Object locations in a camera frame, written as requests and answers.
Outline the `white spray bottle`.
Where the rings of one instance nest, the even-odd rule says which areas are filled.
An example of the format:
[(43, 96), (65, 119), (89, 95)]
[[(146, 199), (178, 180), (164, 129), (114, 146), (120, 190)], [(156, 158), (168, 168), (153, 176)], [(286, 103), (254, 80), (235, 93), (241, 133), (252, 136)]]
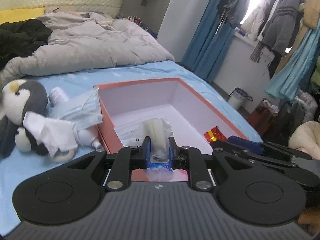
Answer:
[(100, 140), (97, 126), (92, 126), (76, 132), (76, 141), (81, 146), (87, 146), (94, 149), (103, 148)]

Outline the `yellow pillow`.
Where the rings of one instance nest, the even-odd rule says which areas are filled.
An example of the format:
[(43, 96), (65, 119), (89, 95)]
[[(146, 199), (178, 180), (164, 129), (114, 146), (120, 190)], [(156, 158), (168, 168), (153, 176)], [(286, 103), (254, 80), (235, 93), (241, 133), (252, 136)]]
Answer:
[(42, 16), (45, 7), (29, 8), (29, 9), (12, 9), (0, 11), (0, 24), (9, 22), (21, 22)]

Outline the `small panda plush toy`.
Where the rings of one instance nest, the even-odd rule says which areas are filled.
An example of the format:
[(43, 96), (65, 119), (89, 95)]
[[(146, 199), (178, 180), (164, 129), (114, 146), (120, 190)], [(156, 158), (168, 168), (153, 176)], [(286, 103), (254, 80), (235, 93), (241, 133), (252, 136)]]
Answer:
[(24, 127), (19, 127), (15, 133), (15, 144), (21, 152), (35, 152), (44, 156), (48, 149), (43, 143), (38, 144), (33, 135)]

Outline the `grey white wardrobe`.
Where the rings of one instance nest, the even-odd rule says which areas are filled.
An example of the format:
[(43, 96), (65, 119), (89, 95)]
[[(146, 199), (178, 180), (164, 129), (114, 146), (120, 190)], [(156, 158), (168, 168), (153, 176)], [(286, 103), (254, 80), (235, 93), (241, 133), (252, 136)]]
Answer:
[(210, 0), (123, 0), (120, 16), (139, 18), (182, 61)]

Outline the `white paper towel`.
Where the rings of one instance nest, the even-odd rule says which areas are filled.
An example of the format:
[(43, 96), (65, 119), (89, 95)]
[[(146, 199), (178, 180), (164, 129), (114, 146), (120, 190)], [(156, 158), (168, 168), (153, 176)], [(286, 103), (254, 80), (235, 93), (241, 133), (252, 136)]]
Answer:
[(46, 146), (50, 157), (58, 151), (68, 152), (78, 149), (74, 124), (70, 121), (47, 118), (28, 111), (24, 116), (23, 126), (38, 143), (43, 143)]

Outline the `blue curtain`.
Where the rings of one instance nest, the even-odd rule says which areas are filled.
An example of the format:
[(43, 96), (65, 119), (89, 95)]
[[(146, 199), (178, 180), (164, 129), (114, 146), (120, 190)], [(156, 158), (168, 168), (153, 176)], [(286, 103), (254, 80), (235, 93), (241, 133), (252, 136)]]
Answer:
[(234, 35), (234, 29), (228, 22), (219, 27), (219, 2), (220, 0), (209, 0), (181, 61), (183, 66), (208, 83), (216, 78)]

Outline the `bottles on shelf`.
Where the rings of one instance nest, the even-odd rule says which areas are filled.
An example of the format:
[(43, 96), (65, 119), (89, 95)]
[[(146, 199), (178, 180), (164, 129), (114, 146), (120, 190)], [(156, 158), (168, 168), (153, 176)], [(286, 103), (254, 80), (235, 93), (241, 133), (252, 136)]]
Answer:
[(138, 17), (138, 16), (135, 16), (135, 15), (133, 15), (133, 16), (127, 16), (126, 17), (130, 22), (134, 22), (135, 24), (137, 24), (137, 25), (142, 25), (142, 21), (141, 21), (141, 19), (140, 19), (140, 17)]

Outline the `grey penguin plush toy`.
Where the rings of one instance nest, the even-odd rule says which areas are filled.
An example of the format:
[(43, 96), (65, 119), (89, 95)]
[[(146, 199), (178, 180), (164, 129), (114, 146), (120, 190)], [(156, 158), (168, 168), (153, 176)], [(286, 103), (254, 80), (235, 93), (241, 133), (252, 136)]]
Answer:
[(1, 158), (11, 155), (15, 144), (15, 133), (23, 126), (28, 111), (40, 115), (46, 113), (47, 92), (35, 80), (18, 79), (11, 81), (2, 89), (1, 104)]

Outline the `clear bag with cream item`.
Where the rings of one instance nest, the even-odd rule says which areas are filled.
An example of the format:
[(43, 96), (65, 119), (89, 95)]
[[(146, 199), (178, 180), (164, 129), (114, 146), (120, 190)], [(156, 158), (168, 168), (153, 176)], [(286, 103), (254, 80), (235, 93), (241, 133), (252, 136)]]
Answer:
[(169, 138), (172, 126), (163, 114), (139, 119), (114, 128), (123, 146), (142, 146), (145, 137), (151, 139), (151, 162), (166, 163), (169, 160)]

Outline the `grey duvet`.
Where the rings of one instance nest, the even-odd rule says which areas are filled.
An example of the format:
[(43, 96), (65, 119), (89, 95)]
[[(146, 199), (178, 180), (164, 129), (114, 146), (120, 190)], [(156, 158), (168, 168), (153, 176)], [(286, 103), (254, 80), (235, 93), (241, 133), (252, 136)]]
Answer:
[(47, 45), (28, 57), (11, 59), (1, 70), (2, 82), (174, 60), (154, 37), (125, 18), (113, 20), (94, 12), (90, 17), (54, 12), (38, 20), (52, 31)]

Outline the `red foil tea packet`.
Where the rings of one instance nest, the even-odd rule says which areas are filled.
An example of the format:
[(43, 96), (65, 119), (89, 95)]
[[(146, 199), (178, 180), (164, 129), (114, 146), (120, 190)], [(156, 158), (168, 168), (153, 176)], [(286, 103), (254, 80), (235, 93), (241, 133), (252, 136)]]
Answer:
[(217, 126), (211, 128), (209, 131), (204, 133), (204, 137), (208, 143), (215, 142), (218, 140), (227, 141), (227, 138), (223, 135), (223, 133)]

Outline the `blue red cartoon plastic bag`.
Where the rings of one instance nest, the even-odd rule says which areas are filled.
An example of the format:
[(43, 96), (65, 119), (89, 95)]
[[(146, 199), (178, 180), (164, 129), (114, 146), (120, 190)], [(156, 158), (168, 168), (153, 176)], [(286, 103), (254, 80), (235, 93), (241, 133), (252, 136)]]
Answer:
[(150, 163), (145, 174), (149, 181), (170, 181), (174, 176), (169, 163)]

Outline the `black clothing pile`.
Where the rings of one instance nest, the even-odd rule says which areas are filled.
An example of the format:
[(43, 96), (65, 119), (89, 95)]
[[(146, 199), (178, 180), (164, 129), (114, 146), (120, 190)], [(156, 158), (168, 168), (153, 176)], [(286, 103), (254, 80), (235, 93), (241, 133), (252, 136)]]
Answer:
[(38, 19), (1, 24), (1, 69), (15, 57), (28, 57), (48, 44), (52, 30)]

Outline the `blue surgical face mask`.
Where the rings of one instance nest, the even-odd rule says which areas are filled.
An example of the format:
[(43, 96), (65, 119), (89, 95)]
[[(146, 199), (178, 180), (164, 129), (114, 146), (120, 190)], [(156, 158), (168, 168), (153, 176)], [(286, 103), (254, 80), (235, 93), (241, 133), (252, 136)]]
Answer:
[(98, 89), (94, 88), (60, 105), (52, 106), (48, 116), (52, 119), (70, 121), (78, 131), (101, 124), (103, 115), (100, 108)]

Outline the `cream fluffy hair scrunchie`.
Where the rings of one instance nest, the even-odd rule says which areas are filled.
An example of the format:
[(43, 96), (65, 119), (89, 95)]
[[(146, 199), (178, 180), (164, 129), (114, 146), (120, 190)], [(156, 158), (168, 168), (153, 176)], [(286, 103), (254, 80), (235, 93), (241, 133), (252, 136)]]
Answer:
[(54, 156), (51, 157), (51, 160), (56, 163), (62, 163), (70, 161), (74, 158), (76, 150), (69, 150), (68, 152), (58, 151)]

